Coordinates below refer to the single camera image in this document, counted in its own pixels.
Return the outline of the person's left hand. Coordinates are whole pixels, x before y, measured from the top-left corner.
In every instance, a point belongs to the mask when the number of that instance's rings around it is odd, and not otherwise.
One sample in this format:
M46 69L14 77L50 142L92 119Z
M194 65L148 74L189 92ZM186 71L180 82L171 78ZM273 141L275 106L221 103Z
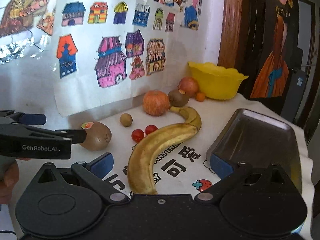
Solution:
M16 161L14 161L4 174L0 187L0 204L8 204L12 198L12 191L19 181L20 172Z

